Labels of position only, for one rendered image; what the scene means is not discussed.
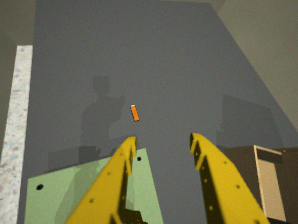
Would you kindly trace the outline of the orange battery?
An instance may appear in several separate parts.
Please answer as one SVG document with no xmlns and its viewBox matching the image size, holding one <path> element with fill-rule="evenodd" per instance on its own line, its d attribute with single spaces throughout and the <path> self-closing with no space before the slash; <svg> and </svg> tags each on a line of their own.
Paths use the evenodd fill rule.
<svg viewBox="0 0 298 224">
<path fill-rule="evenodd" d="M 131 107 L 132 114 L 133 114 L 135 122 L 139 121 L 139 117 L 138 117 L 138 113 L 137 113 L 135 105 L 132 105 L 130 107 Z"/>
</svg>

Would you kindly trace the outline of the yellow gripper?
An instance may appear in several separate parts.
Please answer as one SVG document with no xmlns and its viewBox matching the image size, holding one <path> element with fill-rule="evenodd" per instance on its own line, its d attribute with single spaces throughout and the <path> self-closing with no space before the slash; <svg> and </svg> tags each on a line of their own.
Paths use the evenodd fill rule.
<svg viewBox="0 0 298 224">
<path fill-rule="evenodd" d="M 119 146 L 64 224 L 124 224 L 128 176 L 137 139 Z M 207 224 L 270 224 L 235 165 L 208 139 L 190 134 Z"/>
</svg>

